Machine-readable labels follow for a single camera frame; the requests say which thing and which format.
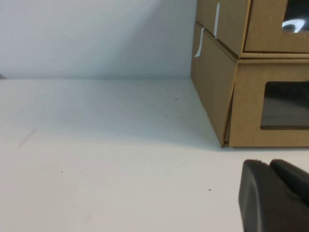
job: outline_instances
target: box flap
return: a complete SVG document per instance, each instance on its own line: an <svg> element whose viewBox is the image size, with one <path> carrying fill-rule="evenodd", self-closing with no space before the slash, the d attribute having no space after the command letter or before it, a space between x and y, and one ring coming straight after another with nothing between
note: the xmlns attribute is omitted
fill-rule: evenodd
<svg viewBox="0 0 309 232"><path fill-rule="evenodd" d="M201 25L196 23L192 56L192 80L221 146L225 144L232 92L237 69L233 55L224 52L208 31L204 31L201 52Z"/></svg>

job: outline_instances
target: box window cutout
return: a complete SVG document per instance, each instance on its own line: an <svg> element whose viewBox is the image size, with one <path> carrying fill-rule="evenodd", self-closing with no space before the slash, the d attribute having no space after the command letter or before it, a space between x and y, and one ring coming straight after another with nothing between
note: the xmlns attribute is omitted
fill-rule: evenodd
<svg viewBox="0 0 309 232"><path fill-rule="evenodd" d="M309 82L267 82L262 130L309 130Z"/></svg>
<svg viewBox="0 0 309 232"><path fill-rule="evenodd" d="M294 33L309 30L309 0L288 0L282 29Z"/></svg>

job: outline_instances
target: scuff mark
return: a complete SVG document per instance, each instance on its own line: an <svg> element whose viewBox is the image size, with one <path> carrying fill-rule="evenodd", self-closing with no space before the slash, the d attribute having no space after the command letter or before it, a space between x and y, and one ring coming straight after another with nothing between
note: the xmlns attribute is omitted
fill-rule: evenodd
<svg viewBox="0 0 309 232"><path fill-rule="evenodd" d="M0 80L6 80L6 78L2 74L0 74Z"/></svg>
<svg viewBox="0 0 309 232"><path fill-rule="evenodd" d="M24 140L20 142L18 147L21 148L28 141L28 139L31 136L33 136L36 132L37 132L37 127L34 128L31 132L29 132L29 134L24 138Z"/></svg>

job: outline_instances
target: black plastic object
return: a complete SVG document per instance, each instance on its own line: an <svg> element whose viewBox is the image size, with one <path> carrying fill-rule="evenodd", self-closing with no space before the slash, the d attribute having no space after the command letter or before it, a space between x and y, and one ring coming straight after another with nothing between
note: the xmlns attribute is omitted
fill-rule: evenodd
<svg viewBox="0 0 309 232"><path fill-rule="evenodd" d="M283 161L243 164L239 206L245 232L309 232L309 174Z"/></svg>

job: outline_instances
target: black object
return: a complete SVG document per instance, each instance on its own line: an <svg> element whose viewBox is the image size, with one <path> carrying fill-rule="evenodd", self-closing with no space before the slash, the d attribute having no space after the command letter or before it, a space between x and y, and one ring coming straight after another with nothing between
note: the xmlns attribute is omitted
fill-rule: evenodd
<svg viewBox="0 0 309 232"><path fill-rule="evenodd" d="M246 160L239 206L245 232L309 232L309 174L283 160Z"/></svg>
<svg viewBox="0 0 309 232"><path fill-rule="evenodd" d="M303 19L305 21L301 31L309 30L309 1L288 0L284 22L292 19ZM294 30L291 26L285 26L284 30Z"/></svg>

